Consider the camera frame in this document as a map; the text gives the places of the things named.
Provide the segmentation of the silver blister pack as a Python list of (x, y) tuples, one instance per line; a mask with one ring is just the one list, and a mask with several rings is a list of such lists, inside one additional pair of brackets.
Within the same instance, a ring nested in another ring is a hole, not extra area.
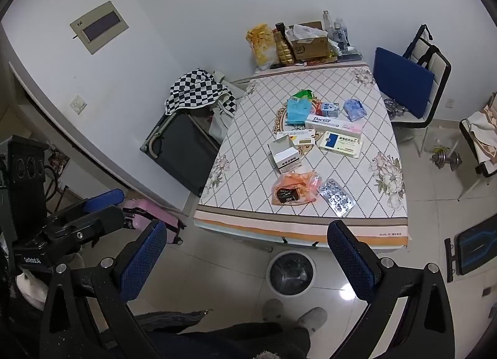
[(317, 190), (337, 217), (346, 216), (355, 207), (355, 199), (333, 178), (326, 180)]

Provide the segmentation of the orange plastic bag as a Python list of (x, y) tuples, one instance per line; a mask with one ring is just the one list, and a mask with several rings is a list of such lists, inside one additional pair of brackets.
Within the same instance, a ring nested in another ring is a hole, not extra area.
[(271, 203), (277, 206), (301, 206), (317, 200), (322, 178), (315, 171), (281, 174), (271, 188)]

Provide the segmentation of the white blue medicine box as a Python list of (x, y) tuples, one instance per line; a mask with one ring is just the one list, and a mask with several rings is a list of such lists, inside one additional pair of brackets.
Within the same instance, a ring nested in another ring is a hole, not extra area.
[(337, 134), (327, 131), (317, 142), (317, 146), (326, 151), (330, 151), (342, 156), (358, 158), (361, 152), (362, 143), (358, 138), (346, 134)]

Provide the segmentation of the white small box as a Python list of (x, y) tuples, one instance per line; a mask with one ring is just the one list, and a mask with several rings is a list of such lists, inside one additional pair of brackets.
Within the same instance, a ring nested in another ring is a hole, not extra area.
[(297, 147), (289, 135), (285, 134), (268, 144), (272, 161), (279, 173), (284, 174), (296, 170), (302, 165)]

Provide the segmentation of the white yellow box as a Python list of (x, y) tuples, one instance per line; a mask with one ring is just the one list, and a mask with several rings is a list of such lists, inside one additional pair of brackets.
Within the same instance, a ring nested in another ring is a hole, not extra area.
[(288, 130), (276, 133), (276, 138), (281, 139), (288, 136), (296, 147), (306, 147), (315, 145), (315, 130)]

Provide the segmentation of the long white pink box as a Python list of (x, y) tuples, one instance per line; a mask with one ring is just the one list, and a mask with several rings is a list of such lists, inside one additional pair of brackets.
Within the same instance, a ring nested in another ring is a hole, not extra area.
[(362, 126), (360, 124), (315, 114), (309, 114), (304, 125), (306, 129), (321, 132), (330, 131), (355, 137), (360, 137), (362, 134)]

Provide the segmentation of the red blue small box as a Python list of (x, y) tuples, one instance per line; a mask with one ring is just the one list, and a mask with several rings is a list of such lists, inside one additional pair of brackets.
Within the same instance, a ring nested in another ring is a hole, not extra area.
[(336, 102), (318, 102), (316, 114), (323, 117), (337, 118), (340, 114), (340, 105)]

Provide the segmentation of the blue green packet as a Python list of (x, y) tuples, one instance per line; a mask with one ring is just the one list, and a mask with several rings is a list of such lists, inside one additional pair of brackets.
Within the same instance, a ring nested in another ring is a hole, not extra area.
[(300, 90), (292, 95), (286, 103), (286, 123), (302, 125), (312, 109), (313, 94), (309, 89)]

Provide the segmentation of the white trash bin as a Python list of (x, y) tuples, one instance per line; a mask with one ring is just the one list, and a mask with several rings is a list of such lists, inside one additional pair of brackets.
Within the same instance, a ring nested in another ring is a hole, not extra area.
[(299, 251), (282, 251), (273, 257), (266, 269), (266, 282), (271, 291), (283, 298), (305, 294), (316, 279), (312, 258)]

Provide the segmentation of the pink suitcase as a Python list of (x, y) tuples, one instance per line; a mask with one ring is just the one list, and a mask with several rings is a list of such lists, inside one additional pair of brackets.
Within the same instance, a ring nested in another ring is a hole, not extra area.
[(164, 222), (167, 231), (167, 243), (182, 245), (181, 231), (185, 224), (173, 214), (148, 199), (128, 199), (122, 205), (125, 226), (130, 229), (144, 231), (154, 220)]

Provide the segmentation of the right grey slipper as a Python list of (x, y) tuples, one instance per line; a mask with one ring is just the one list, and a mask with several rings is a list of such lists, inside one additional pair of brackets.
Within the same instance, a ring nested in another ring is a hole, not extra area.
[(315, 334), (328, 320), (327, 312), (321, 307), (307, 311), (297, 320), (297, 326), (304, 328), (309, 334)]

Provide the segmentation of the grey slipper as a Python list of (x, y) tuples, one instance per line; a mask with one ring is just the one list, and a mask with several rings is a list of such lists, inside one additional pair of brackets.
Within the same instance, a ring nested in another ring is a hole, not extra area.
[(304, 328), (309, 334), (315, 334), (328, 320), (327, 312), (321, 307), (307, 311), (297, 320), (297, 326)]
[(267, 300), (262, 308), (262, 320), (264, 322), (277, 323), (283, 318), (284, 308), (280, 300), (272, 298)]

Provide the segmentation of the black blue step board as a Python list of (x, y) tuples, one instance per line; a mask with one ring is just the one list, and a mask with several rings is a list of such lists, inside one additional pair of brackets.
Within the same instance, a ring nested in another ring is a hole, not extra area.
[(446, 238), (446, 282), (451, 283), (455, 273), (464, 276), (496, 258), (496, 244), (496, 215), (464, 230), (454, 239)]

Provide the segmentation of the left grey slipper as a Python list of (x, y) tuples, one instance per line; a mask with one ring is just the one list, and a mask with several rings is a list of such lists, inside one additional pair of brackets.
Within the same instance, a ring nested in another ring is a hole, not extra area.
[(262, 320), (264, 322), (277, 323), (283, 318), (284, 308), (280, 300), (272, 298), (267, 300), (262, 308)]

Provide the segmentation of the dark folded cot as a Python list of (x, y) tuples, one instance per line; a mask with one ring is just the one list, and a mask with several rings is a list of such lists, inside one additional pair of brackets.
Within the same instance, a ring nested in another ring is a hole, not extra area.
[(206, 122), (193, 112), (162, 115), (140, 147), (141, 152), (198, 197), (221, 147), (202, 126)]

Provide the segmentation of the chrome dumbbell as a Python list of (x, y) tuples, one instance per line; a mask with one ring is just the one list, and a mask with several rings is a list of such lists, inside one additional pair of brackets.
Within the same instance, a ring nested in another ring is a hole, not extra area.
[(439, 147), (433, 150), (431, 162), (438, 168), (449, 166), (451, 171), (455, 171), (463, 163), (461, 156), (454, 150), (449, 150), (446, 147)]

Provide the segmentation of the patterned tablecloth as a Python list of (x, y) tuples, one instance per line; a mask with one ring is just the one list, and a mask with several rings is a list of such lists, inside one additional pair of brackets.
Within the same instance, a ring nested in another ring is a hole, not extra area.
[[(355, 156), (323, 150), (320, 130), (293, 126), (286, 120), (288, 99), (302, 90), (314, 105), (359, 101), (361, 148)], [(279, 170), (271, 142), (292, 139), (300, 171), (337, 182), (353, 199), (343, 222), (353, 235), (376, 250), (408, 245), (408, 209), (403, 167), (393, 126), (372, 71), (363, 62), (290, 67), (255, 75), (208, 177), (194, 213), (194, 223), (221, 234), (278, 244), (322, 248), (335, 211), (323, 199), (298, 206), (272, 202)]]

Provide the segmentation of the light blue tissue pack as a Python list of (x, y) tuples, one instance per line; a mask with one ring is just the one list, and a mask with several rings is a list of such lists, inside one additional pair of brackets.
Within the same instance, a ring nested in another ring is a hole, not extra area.
[(364, 109), (361, 101), (357, 99), (348, 99), (344, 102), (344, 112), (351, 122), (360, 120), (367, 116), (367, 111)]

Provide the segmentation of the checkered black white cloth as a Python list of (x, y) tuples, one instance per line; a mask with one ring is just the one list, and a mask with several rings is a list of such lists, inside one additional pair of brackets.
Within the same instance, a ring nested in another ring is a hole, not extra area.
[(227, 86), (218, 82), (214, 75), (204, 69), (192, 70), (174, 82), (164, 102), (164, 114), (170, 116), (179, 110), (194, 110), (218, 106), (233, 118), (237, 105)]

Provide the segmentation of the white black chair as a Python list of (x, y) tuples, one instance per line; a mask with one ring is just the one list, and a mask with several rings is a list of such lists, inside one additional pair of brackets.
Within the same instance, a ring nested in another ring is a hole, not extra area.
[(427, 138), (451, 72), (450, 61), (425, 24), (402, 55), (376, 49), (373, 77), (398, 144), (413, 140), (416, 130), (423, 130)]

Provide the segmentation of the cardboard box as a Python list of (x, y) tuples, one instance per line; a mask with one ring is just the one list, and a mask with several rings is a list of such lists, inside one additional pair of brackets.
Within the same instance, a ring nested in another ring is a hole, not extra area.
[(329, 56), (328, 33), (323, 29), (321, 22), (293, 24), (286, 33), (299, 61)]

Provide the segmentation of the gold chocolate box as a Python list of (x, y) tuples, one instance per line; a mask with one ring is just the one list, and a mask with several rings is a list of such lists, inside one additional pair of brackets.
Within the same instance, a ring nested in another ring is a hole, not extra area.
[(280, 63), (283, 66), (293, 66), (296, 61), (291, 52), (291, 46), (285, 41), (282, 33), (275, 29), (273, 31), (277, 55), (280, 59)]

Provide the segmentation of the clear water bottle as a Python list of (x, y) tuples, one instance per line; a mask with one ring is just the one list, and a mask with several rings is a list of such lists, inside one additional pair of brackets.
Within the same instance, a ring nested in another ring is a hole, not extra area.
[(338, 20), (334, 21), (334, 31), (333, 31), (334, 41), (338, 44), (341, 51), (347, 51), (348, 40), (346, 34), (342, 28), (341, 23)]

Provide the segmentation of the yellow snack bag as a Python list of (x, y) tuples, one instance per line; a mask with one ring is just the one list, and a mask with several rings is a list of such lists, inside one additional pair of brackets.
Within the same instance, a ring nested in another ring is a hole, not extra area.
[(268, 70), (279, 62), (273, 31), (266, 23), (256, 25), (246, 34), (259, 69)]

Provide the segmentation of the wall switch plate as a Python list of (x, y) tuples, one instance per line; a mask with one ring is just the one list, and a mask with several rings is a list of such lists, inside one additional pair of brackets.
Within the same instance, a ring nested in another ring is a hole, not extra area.
[(77, 115), (80, 115), (83, 110), (86, 108), (87, 104), (86, 101), (83, 100), (79, 95), (76, 95), (75, 98), (70, 103), (70, 108), (72, 109), (73, 112), (75, 112)]

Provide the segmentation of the beige wall panel box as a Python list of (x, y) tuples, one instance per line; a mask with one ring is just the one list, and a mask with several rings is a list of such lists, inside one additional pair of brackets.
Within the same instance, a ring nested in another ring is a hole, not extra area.
[(112, 1), (85, 13), (70, 27), (91, 55), (129, 28)]

